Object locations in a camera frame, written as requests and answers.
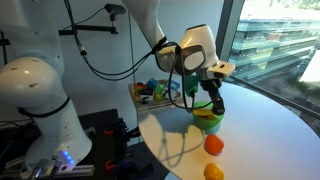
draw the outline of glass window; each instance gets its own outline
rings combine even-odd
[[[229,62],[234,77],[319,114],[320,0],[245,0]],[[320,135],[319,119],[296,113]]]

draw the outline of colorful toy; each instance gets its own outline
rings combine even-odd
[[[180,96],[180,93],[177,92],[177,91],[171,90],[170,92],[171,92],[171,98],[172,98],[172,100],[175,100],[177,97]],[[163,90],[162,90],[162,92],[161,92],[161,95],[162,95],[163,97],[165,97],[165,99],[169,99],[169,98],[170,98],[170,97],[169,97],[169,89],[168,89],[167,87],[164,87]]]
[[[140,102],[142,104],[147,104],[153,101],[153,91],[150,89],[142,89],[140,91]]]
[[[135,96],[140,96],[140,91],[142,89],[147,89],[147,86],[143,83],[134,84],[134,94]]]
[[[154,93],[155,93],[155,94],[161,94],[163,88],[164,88],[164,85],[163,85],[163,84],[158,84],[158,85],[154,88]]]
[[[159,102],[159,101],[163,101],[164,100],[164,98],[163,98],[163,96],[161,95],[161,94],[154,94],[154,100],[156,101],[156,102]]]
[[[168,84],[169,84],[169,81],[167,81],[166,84],[165,84],[165,87],[166,87],[166,88],[169,87]],[[172,91],[178,91],[179,88],[180,88],[180,83],[178,83],[178,82],[176,82],[176,81],[174,81],[174,80],[171,80],[170,90],[172,90]]]
[[[156,81],[156,80],[153,79],[153,78],[151,78],[151,79],[147,82],[147,84],[146,84],[147,88],[148,88],[148,89],[151,89],[151,90],[154,90],[157,85],[158,85],[158,81]]]

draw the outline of white wall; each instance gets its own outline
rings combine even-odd
[[[119,0],[70,0],[75,22],[83,20],[103,7],[106,3],[122,4]],[[216,36],[223,0],[202,1],[163,1],[159,7],[159,23],[169,41],[179,42],[186,28],[208,24]],[[57,22],[60,29],[69,25],[69,19],[62,0],[54,1]],[[131,52],[129,18],[131,21],[133,52]],[[86,24],[110,26],[106,11],[99,13]],[[79,38],[85,46],[89,60],[101,71],[118,72],[132,66],[132,60],[137,62],[150,51],[144,36],[129,14],[119,15],[117,19],[118,35],[108,32],[80,31]],[[62,36],[61,44],[65,61],[65,74],[62,82],[65,91],[72,98],[79,115],[116,108],[129,128],[136,124],[136,113],[128,92],[128,84],[133,83],[133,77],[120,82],[104,81],[96,77],[79,55],[72,36]],[[9,48],[12,59],[14,53]],[[150,57],[135,74],[136,81],[168,78],[161,72]],[[12,107],[0,101],[0,120],[19,119],[21,115]]]

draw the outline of white round table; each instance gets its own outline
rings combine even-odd
[[[209,100],[200,90],[196,100]],[[153,155],[183,180],[203,180],[217,163],[225,180],[320,180],[320,139],[298,116],[246,88],[223,83],[226,112],[217,135],[220,156],[203,147],[206,133],[191,114],[173,107],[138,111],[142,137]]]

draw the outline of black cable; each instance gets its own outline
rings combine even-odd
[[[7,152],[7,150],[9,149],[9,147],[11,146],[11,144],[14,142],[14,139],[12,139],[8,145],[4,148],[4,150],[1,152],[0,154],[0,159],[4,156],[4,154]]]
[[[32,119],[20,119],[20,120],[7,120],[7,121],[0,121],[0,123],[3,123],[3,122],[24,122],[24,121],[31,121]]]
[[[132,40],[132,26],[131,26],[131,15],[128,13],[128,19],[129,19],[129,33],[130,33],[130,50],[131,50],[131,63],[134,63],[134,56],[133,56],[133,40]],[[136,76],[133,74],[133,82],[136,82]]]
[[[167,43],[167,44],[165,44],[164,45],[164,47],[168,47],[168,46],[173,46],[173,45],[175,45],[175,46],[179,46],[177,43],[175,43],[175,42],[170,42],[170,43]],[[177,52],[176,53],[176,56],[175,56],[175,58],[174,58],[174,60],[173,60],[173,63],[172,63],[172,67],[171,67],[171,70],[170,70],[170,73],[169,73],[169,79],[168,79],[168,93],[169,93],[169,100],[170,100],[170,102],[174,105],[174,106],[176,106],[176,107],[178,107],[178,108],[181,108],[181,109],[185,109],[188,113],[190,113],[193,109],[201,109],[201,108],[205,108],[205,107],[207,107],[207,106],[209,106],[211,103],[212,103],[212,101],[210,101],[209,103],[207,103],[207,104],[205,104],[205,105],[203,105],[203,106],[199,106],[199,107],[196,107],[196,108],[194,108],[193,106],[194,106],[194,96],[192,97],[192,107],[191,108],[189,108],[188,107],[188,105],[187,105],[187,102],[186,102],[186,97],[185,97],[185,79],[184,79],[184,76],[185,76],[185,71],[184,71],[184,69],[182,68],[182,74],[181,74],[181,78],[182,78],[182,84],[181,84],[181,86],[182,86],[182,92],[181,92],[181,94],[182,94],[182,96],[183,96],[183,104],[184,104],[184,106],[180,106],[180,105],[178,105],[178,104],[176,104],[173,100],[172,100],[172,97],[171,97],[171,80],[172,80],[172,74],[173,74],[173,69],[174,69],[174,67],[175,67],[175,64],[176,64],[176,61],[177,61],[177,58],[178,57],[180,57],[180,58],[182,58],[181,57],[181,55],[180,55],[181,53],[180,52]]]
[[[5,123],[5,124],[1,124],[0,127],[7,126],[7,125],[9,125],[9,124],[15,125],[16,127],[20,127],[20,126],[19,126],[17,123],[15,123],[15,122],[7,122],[7,123]]]
[[[5,40],[5,37],[4,37],[4,33],[1,31],[1,40]],[[2,46],[2,52],[3,52],[3,60],[4,60],[4,65],[8,64],[8,56],[7,56],[7,49],[6,49],[6,46],[5,44],[3,44]]]
[[[79,22],[77,22],[77,23],[75,23],[75,24],[81,24],[81,23],[83,23],[83,22],[86,22],[86,21],[90,20],[90,19],[93,18],[95,15],[97,15],[99,12],[101,12],[102,10],[104,10],[104,8],[99,9],[97,12],[95,12],[93,15],[91,15],[91,16],[88,17],[87,19],[82,20],[82,21],[79,21]],[[68,28],[71,27],[71,26],[72,26],[72,25],[69,25],[69,26],[63,28],[63,30],[66,30],[66,29],[68,29]]]
[[[71,10],[71,6],[70,6],[70,3],[68,0],[65,0],[65,5],[66,5],[66,8],[67,8],[67,11],[68,11],[68,15],[69,15],[69,18],[70,18],[70,21],[71,21],[71,27],[74,31],[74,38],[75,38],[75,41],[76,41],[76,44],[79,48],[79,51],[80,51],[80,54],[82,56],[82,58],[84,59],[85,63],[89,66],[90,70],[98,77],[104,79],[104,80],[108,80],[108,81],[120,81],[120,80],[123,80],[129,76],[131,76],[132,74],[134,74],[138,68],[142,65],[142,63],[145,62],[145,60],[152,54],[151,52],[149,52],[148,54],[146,54],[143,58],[141,58],[136,64],[134,64],[131,68],[123,71],[123,72],[120,72],[120,73],[104,73],[102,71],[99,71],[97,70],[95,67],[93,67],[90,63],[89,63],[89,60],[87,58],[87,53],[86,51],[84,50],[84,47],[82,46],[81,44],[81,41],[80,39],[78,38],[77,36],[77,33],[76,33],[76,28],[75,28],[75,25],[74,25],[74,20],[73,20],[73,16],[72,16],[72,10]],[[133,72],[131,72],[130,74],[122,77],[122,78],[118,78],[118,79],[110,79],[110,78],[106,78],[106,77],[103,77],[102,75],[105,75],[105,76],[118,76],[118,75],[123,75],[129,71],[133,70]]]

